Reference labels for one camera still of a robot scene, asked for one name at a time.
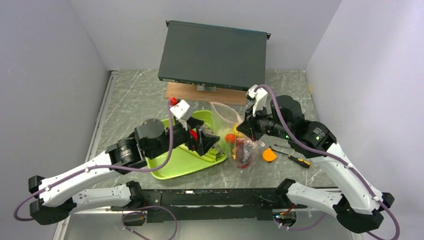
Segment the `yellow bell pepper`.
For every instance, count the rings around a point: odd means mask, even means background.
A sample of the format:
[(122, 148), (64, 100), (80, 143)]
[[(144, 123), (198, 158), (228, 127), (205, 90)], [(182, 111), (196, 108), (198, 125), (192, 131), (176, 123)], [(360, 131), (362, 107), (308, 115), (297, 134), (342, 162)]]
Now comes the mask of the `yellow bell pepper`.
[(243, 135), (242, 135), (242, 133), (241, 133), (241, 132), (239, 132), (239, 131), (237, 130), (237, 127), (238, 127), (238, 124), (235, 124), (235, 125), (233, 126), (233, 133), (234, 133), (234, 136), (235, 136), (236, 138), (242, 138), (242, 137), (243, 137)]

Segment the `grey toy fish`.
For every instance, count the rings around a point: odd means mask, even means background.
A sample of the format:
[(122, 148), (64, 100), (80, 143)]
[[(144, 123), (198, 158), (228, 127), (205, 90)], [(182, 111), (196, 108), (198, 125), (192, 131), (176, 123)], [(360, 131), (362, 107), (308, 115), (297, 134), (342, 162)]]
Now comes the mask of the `grey toy fish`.
[(204, 124), (202, 126), (202, 131), (203, 131), (203, 134), (207, 135), (207, 136), (214, 136), (215, 135), (213, 130), (206, 124)]

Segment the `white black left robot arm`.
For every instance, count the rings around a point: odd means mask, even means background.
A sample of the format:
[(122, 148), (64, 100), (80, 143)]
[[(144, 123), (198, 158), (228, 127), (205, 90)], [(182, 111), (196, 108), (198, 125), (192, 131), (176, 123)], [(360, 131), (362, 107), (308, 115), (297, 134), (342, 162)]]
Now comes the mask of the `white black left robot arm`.
[(186, 127), (180, 122), (166, 127), (158, 119), (148, 119), (128, 137), (78, 167), (53, 177), (31, 177), (28, 189), (34, 201), (29, 205), (30, 217), (40, 225), (51, 225), (71, 214), (100, 207), (137, 210), (146, 203), (138, 182), (131, 180), (109, 188), (94, 185), (130, 172), (146, 172), (149, 159), (171, 155), (181, 145), (202, 156), (219, 139), (204, 130), (202, 120), (193, 117)]

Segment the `orange red chili pepper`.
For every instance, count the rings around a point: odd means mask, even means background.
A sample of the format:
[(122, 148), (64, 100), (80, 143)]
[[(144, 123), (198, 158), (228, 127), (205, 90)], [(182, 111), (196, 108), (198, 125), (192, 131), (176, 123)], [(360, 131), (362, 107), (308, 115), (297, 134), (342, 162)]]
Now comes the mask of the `orange red chili pepper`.
[(231, 145), (234, 145), (234, 144), (235, 144), (235, 142), (236, 142), (236, 136), (235, 136), (235, 134), (234, 134), (234, 133), (228, 133), (228, 134), (226, 134), (226, 135), (224, 136), (224, 140), (225, 140), (227, 143), (229, 143), (229, 144), (231, 144)]

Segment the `red tomato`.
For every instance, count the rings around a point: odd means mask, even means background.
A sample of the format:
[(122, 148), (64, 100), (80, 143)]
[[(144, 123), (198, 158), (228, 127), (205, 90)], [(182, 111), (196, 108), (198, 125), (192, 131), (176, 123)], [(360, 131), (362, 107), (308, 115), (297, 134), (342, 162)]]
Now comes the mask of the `red tomato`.
[(246, 169), (258, 158), (259, 150), (256, 146), (237, 146), (235, 148), (235, 165), (239, 169)]

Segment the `clear pink zip top bag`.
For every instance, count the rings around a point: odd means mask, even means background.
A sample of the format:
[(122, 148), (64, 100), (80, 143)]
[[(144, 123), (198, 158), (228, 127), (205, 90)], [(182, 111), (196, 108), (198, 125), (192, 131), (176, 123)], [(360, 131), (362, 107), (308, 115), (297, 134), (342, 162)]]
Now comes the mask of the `clear pink zip top bag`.
[(242, 138), (236, 138), (234, 144), (229, 144), (225, 141), (226, 134), (234, 134), (233, 127), (235, 124), (242, 123), (242, 117), (239, 113), (233, 109), (232, 107), (219, 103), (219, 102), (211, 102), (210, 103), (211, 113), (212, 113), (212, 127), (213, 133), (220, 137), (218, 142), (218, 146), (223, 151), (223, 153), (227, 156), (227, 159), (236, 167), (235, 156), (236, 150), (235, 148), (238, 146), (252, 146), (258, 148), (258, 157), (259, 157), (259, 149), (260, 144), (256, 141), (249, 139), (247, 136), (242, 134)]

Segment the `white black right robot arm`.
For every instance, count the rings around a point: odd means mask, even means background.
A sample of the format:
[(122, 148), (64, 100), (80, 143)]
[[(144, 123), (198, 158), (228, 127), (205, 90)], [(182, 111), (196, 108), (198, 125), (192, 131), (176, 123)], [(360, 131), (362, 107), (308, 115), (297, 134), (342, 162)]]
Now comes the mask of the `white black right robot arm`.
[(252, 93), (247, 98), (253, 105), (245, 111), (237, 131), (253, 141), (263, 135), (287, 140), (292, 149), (307, 162), (319, 166), (339, 189), (339, 192), (328, 192), (287, 178), (275, 190), (275, 200), (280, 207), (295, 204), (317, 209), (357, 234), (380, 227), (384, 219), (382, 211), (391, 207), (393, 195), (377, 190), (357, 176), (357, 169), (324, 124), (307, 120), (300, 103), (291, 96), (278, 96), (271, 102), (270, 111), (265, 107), (266, 96)]

